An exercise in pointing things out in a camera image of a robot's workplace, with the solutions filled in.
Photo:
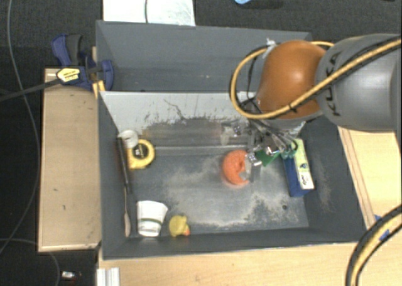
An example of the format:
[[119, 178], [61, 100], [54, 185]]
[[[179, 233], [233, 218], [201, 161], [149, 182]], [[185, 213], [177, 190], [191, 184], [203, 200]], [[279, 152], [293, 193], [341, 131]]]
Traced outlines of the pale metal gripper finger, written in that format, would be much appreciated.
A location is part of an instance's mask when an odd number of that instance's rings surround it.
[[259, 177], [262, 161], [259, 160], [255, 153], [247, 154], [247, 179], [254, 182]]
[[222, 146], [235, 145], [241, 136], [241, 127], [238, 124], [223, 124], [221, 126], [220, 143]]

